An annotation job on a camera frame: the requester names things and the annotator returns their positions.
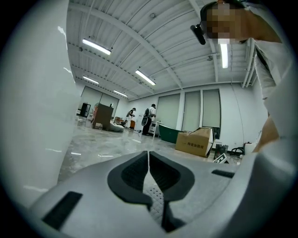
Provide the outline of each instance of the white shirt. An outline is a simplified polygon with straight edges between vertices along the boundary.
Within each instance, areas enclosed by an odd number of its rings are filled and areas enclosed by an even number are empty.
[[[265,107],[270,113],[280,137],[298,136],[298,100],[296,98],[298,88],[298,70],[297,62],[295,60],[296,56],[292,53],[289,41],[281,26],[270,11],[265,11],[261,7],[254,6],[253,4],[249,5],[249,10],[251,10],[254,14],[261,16],[274,29],[283,42],[283,45],[280,43],[268,44],[269,42],[264,42],[264,45],[262,45],[261,41],[257,42],[257,45],[262,51],[264,51],[265,54],[268,54],[268,52],[271,51],[272,54],[269,54],[267,59],[270,58],[273,63],[277,64],[277,70],[280,76],[280,80],[278,80],[276,76],[278,74],[276,74],[274,69],[272,69],[272,74],[275,78],[273,80],[277,86],[274,90],[272,90],[264,102]],[[285,59],[284,55],[281,56],[281,51],[283,49],[288,49],[285,52],[286,57],[288,57],[288,59],[286,59],[288,63],[282,62]]]
[[[154,115],[156,114],[156,109],[151,106],[151,107],[149,107],[149,117],[150,118],[152,118],[152,116],[151,116],[152,114],[154,114]]]
[[[248,3],[248,9],[254,14],[262,17],[280,37],[281,29],[275,24],[272,15],[261,5]],[[259,79],[263,99],[269,97],[276,85],[287,75],[293,64],[289,49],[283,43],[255,40],[258,48],[263,52],[264,59],[269,67],[270,73],[264,67],[261,60],[255,55],[255,67]]]
[[[293,60],[289,57],[288,49],[282,43],[262,40],[255,40],[255,43],[264,53],[264,59],[270,70],[269,73],[256,54],[255,67],[263,99],[265,99],[270,96],[276,85],[287,75]]]

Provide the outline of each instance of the person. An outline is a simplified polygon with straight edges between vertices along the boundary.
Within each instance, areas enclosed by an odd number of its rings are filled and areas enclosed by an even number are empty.
[[[126,117],[134,117],[134,112],[136,111],[135,108],[131,109],[127,114],[126,114]]]
[[[257,0],[218,0],[206,4],[200,12],[200,27],[211,39],[229,39],[230,42],[254,39],[257,51],[255,68],[263,99],[267,99],[287,75],[294,61],[283,43],[279,25],[266,8],[257,3]],[[269,115],[254,152],[259,152],[264,145],[278,138]]]
[[[151,107],[149,107],[149,115],[148,115],[148,121],[146,125],[143,127],[142,134],[148,136],[148,131],[152,122],[152,118],[156,116],[156,106],[155,104],[152,104]]]

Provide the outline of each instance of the black backpack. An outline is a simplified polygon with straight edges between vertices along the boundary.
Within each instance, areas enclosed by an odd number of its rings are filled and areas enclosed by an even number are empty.
[[[149,109],[147,108],[144,114],[144,117],[148,117],[149,116]]]

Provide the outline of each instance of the black vent slot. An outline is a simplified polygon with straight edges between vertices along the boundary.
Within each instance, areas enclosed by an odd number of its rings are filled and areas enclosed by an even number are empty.
[[[211,173],[219,175],[219,176],[227,177],[230,179],[233,178],[235,175],[235,173],[233,173],[233,172],[227,172],[227,171],[223,171],[223,170],[219,170],[219,169],[215,169]]]
[[[150,154],[150,173],[162,191],[171,188],[180,180],[180,172]]]
[[[143,184],[148,172],[148,158],[142,156],[131,165],[127,166],[121,173],[122,180],[130,187],[143,191]]]
[[[82,196],[81,193],[68,192],[43,218],[43,221],[59,230]]]

